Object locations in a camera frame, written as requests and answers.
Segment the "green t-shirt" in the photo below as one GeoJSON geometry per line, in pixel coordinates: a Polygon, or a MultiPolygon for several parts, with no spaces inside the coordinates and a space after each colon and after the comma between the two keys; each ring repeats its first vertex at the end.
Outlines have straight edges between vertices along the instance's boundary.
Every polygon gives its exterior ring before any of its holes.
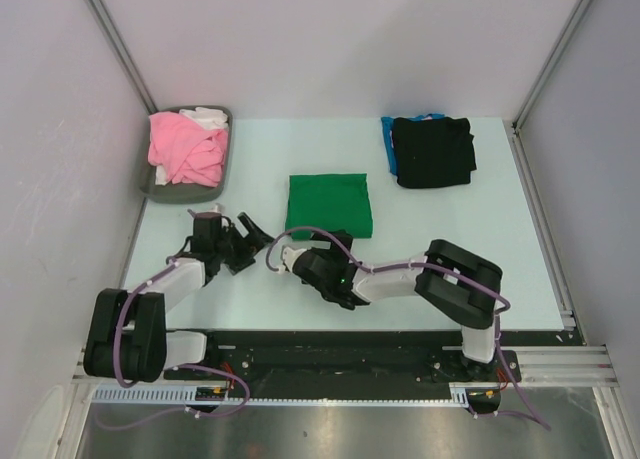
{"type": "Polygon", "coordinates": [[[370,239],[374,226],[367,174],[291,175],[285,229],[300,226],[370,239]]]}

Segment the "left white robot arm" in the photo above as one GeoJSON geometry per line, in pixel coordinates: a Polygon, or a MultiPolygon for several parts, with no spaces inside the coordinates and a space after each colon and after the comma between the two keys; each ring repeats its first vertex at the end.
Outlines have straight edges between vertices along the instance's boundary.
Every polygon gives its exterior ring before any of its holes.
{"type": "Polygon", "coordinates": [[[214,376],[220,353],[202,332],[167,329],[166,316],[226,267],[237,274],[274,241],[246,213],[236,222],[213,209],[191,214],[192,232],[164,268],[134,288],[102,290],[96,298],[84,347],[83,369],[129,388],[156,381],[167,369],[186,364],[197,377],[214,376]]]}

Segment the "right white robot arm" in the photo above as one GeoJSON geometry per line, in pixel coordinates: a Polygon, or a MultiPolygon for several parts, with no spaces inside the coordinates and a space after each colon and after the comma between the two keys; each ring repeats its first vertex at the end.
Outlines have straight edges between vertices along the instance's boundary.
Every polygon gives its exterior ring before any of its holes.
{"type": "Polygon", "coordinates": [[[271,271],[295,275],[325,301],[348,310],[420,297],[461,327],[461,367],[469,378],[484,380],[496,370],[499,315],[510,308],[500,295],[499,266],[443,239],[404,262],[367,265],[351,253],[353,236],[346,231],[298,226],[286,233],[299,231],[329,246],[285,246],[271,271]]]}

